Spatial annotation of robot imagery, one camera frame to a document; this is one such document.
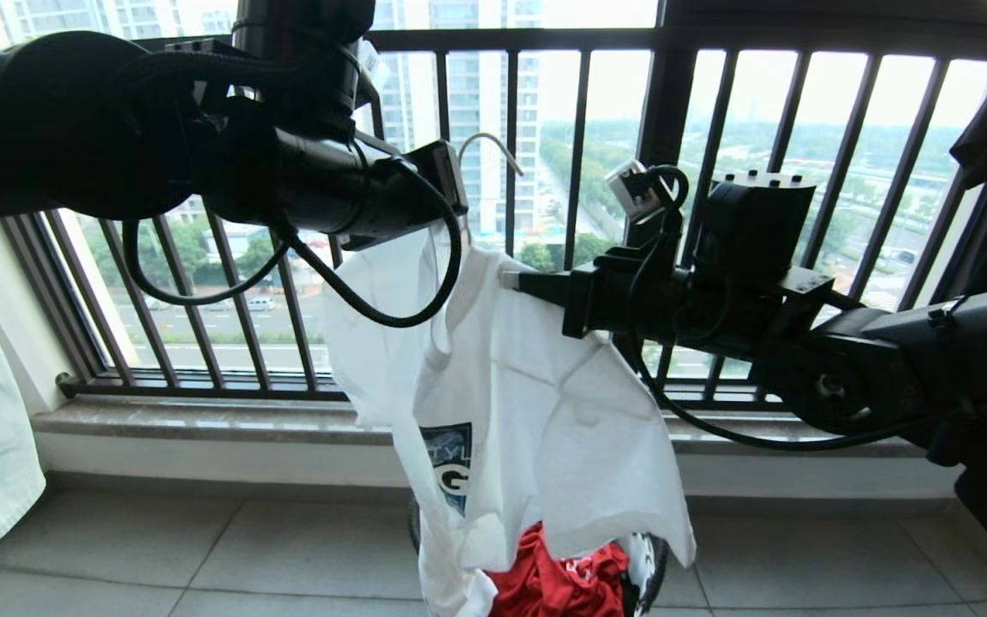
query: red clothing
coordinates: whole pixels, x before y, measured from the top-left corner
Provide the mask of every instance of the red clothing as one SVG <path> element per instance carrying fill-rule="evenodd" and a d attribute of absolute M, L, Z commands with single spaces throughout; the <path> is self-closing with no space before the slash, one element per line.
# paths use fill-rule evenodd
<path fill-rule="evenodd" d="M 581 559 L 552 559 L 536 523 L 520 536 L 512 569 L 487 572 L 498 590 L 490 617 L 624 617 L 626 569 L 615 542 Z"/>

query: balcony railing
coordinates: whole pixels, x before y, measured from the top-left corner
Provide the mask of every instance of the balcony railing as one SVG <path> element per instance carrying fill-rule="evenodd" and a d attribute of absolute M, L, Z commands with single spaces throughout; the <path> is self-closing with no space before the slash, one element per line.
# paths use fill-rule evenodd
<path fill-rule="evenodd" d="M 908 130 L 907 140 L 889 180 L 885 199 L 878 207 L 877 219 L 858 258 L 858 268 L 851 284 L 847 289 L 841 290 L 854 298 L 863 295 L 870 276 L 878 265 L 890 226 L 900 210 L 902 195 L 912 178 L 949 65 L 957 59 L 987 60 L 987 27 L 966 28 L 937 22 L 919 25 L 911 22 L 886 23 L 883 20 L 861 19 L 840 23 L 824 20 L 764 20 L 760 23 L 753 20 L 753 17 L 745 17 L 729 25 L 712 25 L 708 22 L 698 27 L 666 24 L 663 27 L 642 30 L 388 31 L 371 32 L 368 38 L 380 52 L 431 52 L 434 55 L 439 132 L 446 140 L 463 137 L 450 133 L 452 106 L 447 59 L 453 52 L 504 52 L 504 140 L 510 152 L 517 151 L 517 95 L 521 54 L 532 51 L 578 52 L 578 90 L 576 108 L 573 111 L 571 168 L 565 204 L 565 252 L 563 263 L 559 265 L 565 268 L 571 268 L 575 262 L 573 256 L 583 180 L 581 176 L 589 108 L 589 81 L 593 77 L 591 58 L 596 52 L 653 52 L 642 121 L 639 125 L 641 134 L 638 136 L 637 156 L 644 163 L 654 164 L 681 160 L 681 143 L 689 113 L 692 82 L 696 75 L 697 55 L 704 50 L 724 51 L 725 60 L 721 66 L 721 78 L 710 113 L 709 128 L 706 130 L 704 153 L 702 160 L 696 161 L 697 177 L 692 178 L 697 189 L 696 202 L 685 206 L 692 234 L 700 218 L 702 200 L 708 193 L 710 179 L 716 176 L 715 167 L 720 155 L 727 113 L 730 111 L 730 98 L 740 52 L 796 52 L 790 87 L 768 156 L 767 171 L 783 171 L 787 149 L 794 135 L 800 101 L 807 86 L 806 77 L 815 52 L 852 51 L 866 55 L 865 67 L 858 81 L 858 94 L 852 102 L 837 156 L 831 165 L 819 203 L 811 204 L 816 217 L 812 221 L 808 241 L 802 253 L 796 255 L 796 261 L 804 267 L 817 265 L 831 223 L 834 222 L 847 173 L 855 163 L 855 148 L 866 120 L 875 81 L 880 75 L 882 60 L 890 55 L 932 58 L 932 70 L 925 83 L 915 121 Z M 162 40 L 153 40 L 147 42 L 147 45 L 158 48 L 162 43 Z M 377 137 L 384 136 L 383 110 L 378 105 L 372 109 L 372 128 Z M 945 256 L 953 253 L 951 249 L 956 242 L 956 234 L 960 234 L 960 230 L 952 233 L 952 227 L 955 221 L 963 219 L 960 208 L 964 204 L 964 194 L 962 183 L 955 176 L 949 181 L 945 198 L 931 223 L 928 241 L 916 257 L 912 276 L 908 278 L 908 284 L 900 294 L 898 309 L 912 308 L 918 302 L 927 303 L 937 293 L 936 279 L 945 269 Z M 505 250 L 512 254 L 518 232 L 517 184 L 513 173 L 505 174 L 504 195 Z M 228 284 L 234 284 L 238 271 L 230 242 L 222 223 L 214 215 L 207 216 L 224 277 Z M 164 342 L 159 327 L 154 323 L 147 298 L 142 296 L 127 277 L 124 251 L 117 228 L 111 222 L 102 221 L 99 222 L 102 237 L 107 243 L 118 274 L 124 280 L 130 309 L 140 323 L 142 337 L 157 364 L 156 368 L 133 367 L 122 352 L 123 336 L 118 337 L 117 332 L 114 332 L 107 306 L 103 306 L 103 292 L 98 289 L 99 281 L 94 280 L 91 271 L 93 267 L 87 265 L 85 255 L 80 255 L 77 238 L 72 238 L 72 234 L 77 235 L 77 231 L 72 231 L 69 223 L 66 215 L 58 212 L 21 216 L 5 222 L 17 254 L 27 265 L 34 289 L 38 290 L 40 300 L 51 317 L 52 324 L 59 331 L 63 346 L 67 348 L 74 364 L 74 374 L 63 380 L 63 387 L 68 392 L 216 398 L 344 398 L 326 367 L 316 367 L 314 363 L 313 348 L 305 332 L 297 285 L 286 259 L 279 262 L 278 278 L 283 289 L 286 314 L 291 321 L 293 346 L 298 352 L 302 370 L 271 370 L 267 366 L 246 297 L 236 297 L 234 309 L 252 370 L 224 370 L 220 366 L 199 308 L 185 308 L 184 312 L 204 368 L 179 367 L 170 359 L 169 345 Z M 191 281 L 182 267 L 167 219 L 154 219 L 153 229 L 165 262 L 170 267 L 173 286 L 180 293 L 191 292 Z M 635 238 L 631 233 L 625 241 L 640 243 L 642 238 Z M 336 239 L 330 238 L 329 250 L 333 265 L 340 265 L 342 251 Z M 689 246 L 683 249 L 681 261 L 683 265 L 688 265 Z M 656 368 L 659 378 L 665 379 L 669 389 L 673 391 L 673 397 L 691 409 L 782 410 L 778 399 L 765 395 L 763 390 L 752 386 L 747 380 L 725 376 L 725 360 L 717 356 L 709 360 L 709 370 L 706 370 L 706 375 L 702 378 L 670 378 L 673 359 L 681 354 L 685 354 L 685 351 L 661 348 L 657 354 Z"/>

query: tiled floor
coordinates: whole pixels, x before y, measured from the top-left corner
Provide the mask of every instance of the tiled floor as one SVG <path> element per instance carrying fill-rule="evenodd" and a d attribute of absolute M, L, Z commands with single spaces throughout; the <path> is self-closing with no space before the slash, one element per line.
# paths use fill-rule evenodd
<path fill-rule="evenodd" d="M 939 518 L 700 517 L 654 617 L 987 617 Z M 67 492 L 0 542 L 0 617 L 424 616 L 403 508 Z"/>

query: window sill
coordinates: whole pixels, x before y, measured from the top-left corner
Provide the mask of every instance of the window sill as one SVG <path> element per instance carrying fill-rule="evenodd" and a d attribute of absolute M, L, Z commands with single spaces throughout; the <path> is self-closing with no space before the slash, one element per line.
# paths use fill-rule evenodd
<path fill-rule="evenodd" d="M 784 415 L 714 414 L 705 419 L 744 434 L 769 439 L 827 437 L 796 418 Z M 348 402 L 215 401 L 180 398 L 157 401 L 141 396 L 79 396 L 31 418 L 35 433 L 86 434 L 94 437 L 181 439 L 196 441 L 250 441 L 275 444 L 332 444 L 390 446 L 391 430 L 357 424 Z M 833 452 L 773 452 L 741 446 L 692 428 L 677 418 L 666 425 L 678 454 L 728 456 L 788 456 L 843 458 L 922 458 L 924 450 L 904 439 Z"/>

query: white t-shirt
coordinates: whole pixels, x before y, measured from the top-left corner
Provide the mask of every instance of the white t-shirt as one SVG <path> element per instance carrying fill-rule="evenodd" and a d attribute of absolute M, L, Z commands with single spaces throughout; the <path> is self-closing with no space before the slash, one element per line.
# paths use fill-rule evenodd
<path fill-rule="evenodd" d="M 339 273 L 383 311 L 414 313 L 446 264 L 436 238 L 361 251 Z M 326 293 L 334 375 L 362 421 L 392 426 L 422 532 L 432 534 L 422 536 L 420 563 L 436 614 L 458 614 L 461 585 L 482 587 L 466 578 L 477 570 L 508 570 L 537 520 L 556 558 L 634 531 L 665 538 L 683 565 L 696 553 L 653 399 L 602 337 L 565 337 L 563 309 L 501 288 L 501 271 L 526 269 L 471 249 L 446 307 L 408 331 L 364 320 Z M 455 559 L 432 572 L 434 552 Z"/>

